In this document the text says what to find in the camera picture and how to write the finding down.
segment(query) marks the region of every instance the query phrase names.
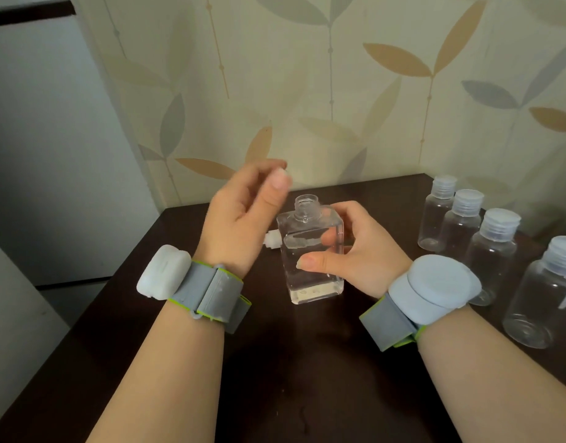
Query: fingernail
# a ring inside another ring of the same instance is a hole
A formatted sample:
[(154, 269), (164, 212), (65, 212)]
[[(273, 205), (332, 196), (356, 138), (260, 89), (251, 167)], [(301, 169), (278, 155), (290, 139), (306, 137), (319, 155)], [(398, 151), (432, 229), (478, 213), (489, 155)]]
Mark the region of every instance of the fingernail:
[(289, 175), (283, 168), (278, 168), (270, 176), (270, 182), (276, 190), (284, 190), (289, 186)]
[(316, 264), (316, 259), (310, 255), (303, 255), (299, 260), (297, 260), (297, 264), (295, 265), (298, 269), (311, 269)]

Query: clear screw cap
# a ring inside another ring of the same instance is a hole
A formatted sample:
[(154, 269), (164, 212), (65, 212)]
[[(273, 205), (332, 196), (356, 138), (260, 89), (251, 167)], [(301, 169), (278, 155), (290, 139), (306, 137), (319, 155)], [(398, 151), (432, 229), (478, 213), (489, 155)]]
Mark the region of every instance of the clear screw cap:
[(542, 261), (548, 270), (566, 277), (566, 236), (552, 238)]
[(438, 175), (432, 181), (431, 194), (437, 199), (451, 199), (456, 192), (457, 178), (452, 175)]
[(497, 242), (510, 241), (521, 223), (521, 216), (504, 208), (490, 208), (484, 215), (480, 234)]
[(480, 213), (484, 194), (478, 190), (459, 190), (453, 200), (451, 211), (464, 217), (473, 217)]

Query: hand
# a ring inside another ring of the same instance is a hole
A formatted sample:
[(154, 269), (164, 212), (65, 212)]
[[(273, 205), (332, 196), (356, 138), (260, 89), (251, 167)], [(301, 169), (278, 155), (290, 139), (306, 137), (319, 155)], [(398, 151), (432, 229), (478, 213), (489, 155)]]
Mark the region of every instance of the hand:
[[(345, 222), (345, 237), (354, 236), (346, 254), (310, 252), (297, 263), (306, 272), (331, 273), (345, 278), (362, 292), (381, 298), (392, 282), (406, 272), (412, 260), (367, 210), (355, 201), (331, 205)], [(322, 235), (326, 245), (327, 233)]]
[(265, 233), (287, 198), (291, 177), (283, 160), (247, 163), (215, 195), (194, 260), (223, 264), (243, 278), (261, 251)]

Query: forearm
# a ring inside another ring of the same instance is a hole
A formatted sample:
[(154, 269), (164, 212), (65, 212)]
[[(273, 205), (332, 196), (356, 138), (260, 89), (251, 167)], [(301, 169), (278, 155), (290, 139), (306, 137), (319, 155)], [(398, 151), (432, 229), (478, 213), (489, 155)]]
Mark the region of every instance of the forearm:
[(566, 387), (469, 306), (429, 326), (418, 346), (465, 443), (566, 442)]
[(88, 443), (213, 442), (223, 336), (166, 302)]

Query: wooden tabletop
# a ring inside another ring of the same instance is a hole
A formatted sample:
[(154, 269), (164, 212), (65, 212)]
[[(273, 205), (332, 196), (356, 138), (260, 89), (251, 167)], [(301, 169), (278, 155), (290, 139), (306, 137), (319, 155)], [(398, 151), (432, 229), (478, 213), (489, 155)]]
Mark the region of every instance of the wooden tabletop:
[[(414, 259), (431, 178), (412, 175), (291, 193), (322, 203), (357, 200)], [(0, 442), (87, 439), (152, 326), (162, 302), (135, 285), (164, 244), (194, 252), (207, 204), (169, 208), (146, 233), (78, 323), (0, 420)], [(519, 251), (497, 302), (477, 308), (500, 320), (524, 268), (543, 248), (517, 236)], [(416, 345), (381, 353), (359, 322), (373, 301), (345, 284), (343, 295), (293, 305), (281, 255), (263, 249), (245, 279), (253, 303), (226, 337), (218, 442), (445, 442), (455, 428)], [(525, 349), (566, 383), (566, 335), (547, 350)]]

